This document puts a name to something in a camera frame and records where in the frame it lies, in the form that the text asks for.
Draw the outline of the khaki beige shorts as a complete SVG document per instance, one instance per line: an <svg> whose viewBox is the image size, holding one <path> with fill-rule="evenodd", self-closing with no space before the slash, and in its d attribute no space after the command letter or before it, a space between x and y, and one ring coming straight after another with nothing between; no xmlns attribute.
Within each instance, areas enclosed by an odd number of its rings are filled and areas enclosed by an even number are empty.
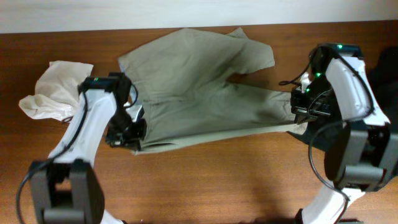
<svg viewBox="0 0 398 224"><path fill-rule="evenodd" d="M290 93L229 82L236 73L275 64L271 46L249 39L242 29L181 29L118 62L143 105L143 154L252 134L303 134L307 128L295 122Z"/></svg>

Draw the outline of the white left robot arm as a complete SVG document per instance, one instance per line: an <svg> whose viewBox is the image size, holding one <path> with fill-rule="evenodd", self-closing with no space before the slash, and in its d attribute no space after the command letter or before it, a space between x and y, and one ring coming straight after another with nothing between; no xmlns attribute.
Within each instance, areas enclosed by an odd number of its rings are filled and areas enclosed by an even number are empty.
<svg viewBox="0 0 398 224"><path fill-rule="evenodd" d="M63 138L44 161L33 161L30 185L38 223L120 223L105 209L94 172L102 139L111 147L139 150L147 124L138 91L121 72L88 77L78 86L80 105Z"/></svg>

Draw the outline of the black garment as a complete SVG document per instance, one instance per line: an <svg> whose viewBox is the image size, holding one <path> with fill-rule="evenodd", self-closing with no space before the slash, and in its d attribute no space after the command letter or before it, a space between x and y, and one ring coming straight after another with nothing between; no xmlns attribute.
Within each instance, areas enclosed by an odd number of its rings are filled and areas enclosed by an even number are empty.
<svg viewBox="0 0 398 224"><path fill-rule="evenodd" d="M303 134L296 134L293 132L289 132L289 134L302 143L309 145L313 135L323 126L324 123L314 121L308 123ZM341 126L334 126L322 131L313 140L312 147L327 152L334 145L334 142L337 140L342 129L343 128Z"/></svg>

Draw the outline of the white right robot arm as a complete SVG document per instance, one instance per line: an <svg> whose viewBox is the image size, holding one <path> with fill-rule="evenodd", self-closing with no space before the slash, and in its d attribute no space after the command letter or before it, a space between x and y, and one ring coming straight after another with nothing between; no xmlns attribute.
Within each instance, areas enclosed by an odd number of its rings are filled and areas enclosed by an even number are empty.
<svg viewBox="0 0 398 224"><path fill-rule="evenodd" d="M341 223L347 208L397 176L397 134L379 107L357 45L319 44L291 81L297 124L314 127L308 149L326 146L318 195L295 223Z"/></svg>

